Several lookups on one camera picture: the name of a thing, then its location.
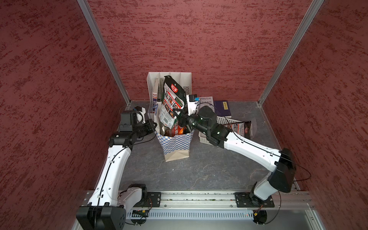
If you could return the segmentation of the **white perforated plastic basket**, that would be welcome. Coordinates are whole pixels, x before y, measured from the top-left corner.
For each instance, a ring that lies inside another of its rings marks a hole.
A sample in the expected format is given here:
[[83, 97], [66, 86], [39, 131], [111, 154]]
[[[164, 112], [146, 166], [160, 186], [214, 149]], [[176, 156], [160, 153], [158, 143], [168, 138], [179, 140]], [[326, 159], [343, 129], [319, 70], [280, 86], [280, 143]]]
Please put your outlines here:
[[217, 117], [217, 122], [210, 128], [210, 133], [199, 131], [198, 136], [200, 143], [224, 148], [224, 143], [228, 140], [227, 136], [234, 132], [226, 126], [229, 121], [236, 120], [226, 117]]

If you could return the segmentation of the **food photo condiment packet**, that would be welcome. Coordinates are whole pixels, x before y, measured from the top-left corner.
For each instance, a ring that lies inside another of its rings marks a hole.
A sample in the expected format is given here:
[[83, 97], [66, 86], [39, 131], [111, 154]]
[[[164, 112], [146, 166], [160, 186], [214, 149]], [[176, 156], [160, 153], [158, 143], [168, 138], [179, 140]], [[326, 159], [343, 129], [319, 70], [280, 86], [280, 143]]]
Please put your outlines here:
[[159, 113], [161, 124], [172, 129], [178, 120], [177, 115], [181, 114], [186, 102], [186, 92], [182, 86], [176, 82], [172, 76], [164, 77], [162, 105]]

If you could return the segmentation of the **blue checkered paper bag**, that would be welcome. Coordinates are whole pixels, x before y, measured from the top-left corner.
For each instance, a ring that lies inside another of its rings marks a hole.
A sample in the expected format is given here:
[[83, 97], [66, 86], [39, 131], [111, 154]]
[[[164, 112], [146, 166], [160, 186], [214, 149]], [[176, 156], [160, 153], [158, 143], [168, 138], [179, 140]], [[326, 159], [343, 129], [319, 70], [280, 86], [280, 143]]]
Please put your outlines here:
[[174, 137], [163, 136], [160, 134], [160, 130], [163, 127], [160, 124], [159, 113], [161, 110], [161, 102], [158, 102], [155, 106], [156, 111], [154, 112], [154, 122], [157, 124], [155, 128], [157, 133], [158, 141], [163, 149], [164, 158], [166, 162], [177, 161], [190, 156], [190, 144], [193, 139], [194, 131], [176, 135]]

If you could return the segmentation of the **dark red condiment packet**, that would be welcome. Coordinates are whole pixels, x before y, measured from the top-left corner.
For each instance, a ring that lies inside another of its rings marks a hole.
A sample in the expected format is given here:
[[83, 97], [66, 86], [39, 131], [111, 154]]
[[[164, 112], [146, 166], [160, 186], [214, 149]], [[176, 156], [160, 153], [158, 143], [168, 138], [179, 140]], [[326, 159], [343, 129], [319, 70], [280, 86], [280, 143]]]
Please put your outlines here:
[[253, 137], [251, 121], [229, 121], [226, 126], [242, 137], [247, 139], [251, 139]]

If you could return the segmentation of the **orange condiment packet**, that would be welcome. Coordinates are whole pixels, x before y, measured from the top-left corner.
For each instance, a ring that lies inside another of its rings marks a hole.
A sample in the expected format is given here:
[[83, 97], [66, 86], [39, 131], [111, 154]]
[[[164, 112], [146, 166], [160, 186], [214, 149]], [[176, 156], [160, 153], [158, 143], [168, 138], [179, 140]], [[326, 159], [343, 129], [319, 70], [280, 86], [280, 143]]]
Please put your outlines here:
[[170, 130], [170, 137], [185, 135], [191, 132], [192, 131], [188, 126], [181, 127], [179, 125], [174, 125], [173, 128]]

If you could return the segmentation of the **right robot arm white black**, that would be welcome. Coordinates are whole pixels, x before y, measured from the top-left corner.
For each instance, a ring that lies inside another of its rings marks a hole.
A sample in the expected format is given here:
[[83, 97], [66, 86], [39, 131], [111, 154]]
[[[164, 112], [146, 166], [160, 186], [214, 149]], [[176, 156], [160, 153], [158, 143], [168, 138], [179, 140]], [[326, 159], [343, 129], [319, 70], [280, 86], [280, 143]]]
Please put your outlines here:
[[216, 113], [208, 106], [191, 115], [179, 109], [174, 109], [173, 113], [178, 116], [180, 126], [188, 126], [205, 134], [211, 145], [239, 153], [268, 169], [269, 174], [255, 183], [249, 193], [249, 199], [255, 206], [261, 205], [276, 192], [291, 191], [296, 164], [289, 149], [272, 149], [238, 135], [230, 128], [217, 123]]

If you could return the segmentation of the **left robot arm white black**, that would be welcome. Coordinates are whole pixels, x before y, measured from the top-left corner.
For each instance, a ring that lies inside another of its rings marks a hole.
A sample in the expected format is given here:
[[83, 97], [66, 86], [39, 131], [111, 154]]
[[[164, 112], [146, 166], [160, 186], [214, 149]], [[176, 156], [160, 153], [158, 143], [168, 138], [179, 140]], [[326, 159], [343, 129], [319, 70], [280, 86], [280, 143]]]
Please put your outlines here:
[[86, 206], [78, 208], [76, 219], [84, 230], [121, 230], [127, 213], [147, 194], [145, 185], [129, 187], [122, 194], [119, 186], [126, 162], [137, 140], [155, 131], [152, 119], [125, 122], [109, 140], [108, 154], [96, 189]]

